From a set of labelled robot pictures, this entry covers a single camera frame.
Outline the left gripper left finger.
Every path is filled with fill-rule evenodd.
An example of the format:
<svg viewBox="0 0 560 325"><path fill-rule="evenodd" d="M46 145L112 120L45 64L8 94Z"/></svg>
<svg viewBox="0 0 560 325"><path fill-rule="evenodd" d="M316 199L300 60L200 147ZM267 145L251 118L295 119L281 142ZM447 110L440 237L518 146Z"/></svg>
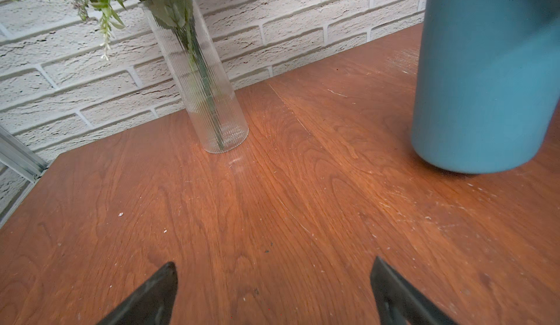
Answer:
<svg viewBox="0 0 560 325"><path fill-rule="evenodd" d="M167 262L98 324L170 324L178 290L174 262Z"/></svg>

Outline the clear ribbed glass vase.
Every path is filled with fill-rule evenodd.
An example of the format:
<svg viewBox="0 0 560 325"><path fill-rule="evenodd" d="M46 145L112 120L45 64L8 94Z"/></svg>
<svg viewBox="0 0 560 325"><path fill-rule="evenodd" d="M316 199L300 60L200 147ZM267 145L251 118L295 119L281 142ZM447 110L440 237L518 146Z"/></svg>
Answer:
<svg viewBox="0 0 560 325"><path fill-rule="evenodd" d="M195 0L141 4L202 147L221 154L249 128Z"/></svg>

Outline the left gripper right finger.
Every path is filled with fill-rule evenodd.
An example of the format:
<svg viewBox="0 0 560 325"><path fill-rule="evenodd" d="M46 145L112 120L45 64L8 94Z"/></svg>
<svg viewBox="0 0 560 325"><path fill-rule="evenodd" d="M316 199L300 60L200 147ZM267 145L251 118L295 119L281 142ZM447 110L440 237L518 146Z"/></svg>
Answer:
<svg viewBox="0 0 560 325"><path fill-rule="evenodd" d="M370 285L381 324L455 324L391 265L377 256Z"/></svg>

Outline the teal ceramic vase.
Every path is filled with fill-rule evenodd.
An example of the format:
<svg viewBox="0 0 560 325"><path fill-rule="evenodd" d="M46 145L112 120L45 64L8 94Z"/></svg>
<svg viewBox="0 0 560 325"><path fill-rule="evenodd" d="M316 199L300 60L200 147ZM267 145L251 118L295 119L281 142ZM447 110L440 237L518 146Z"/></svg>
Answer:
<svg viewBox="0 0 560 325"><path fill-rule="evenodd" d="M539 151L559 102L559 0L427 0L411 144L456 173Z"/></svg>

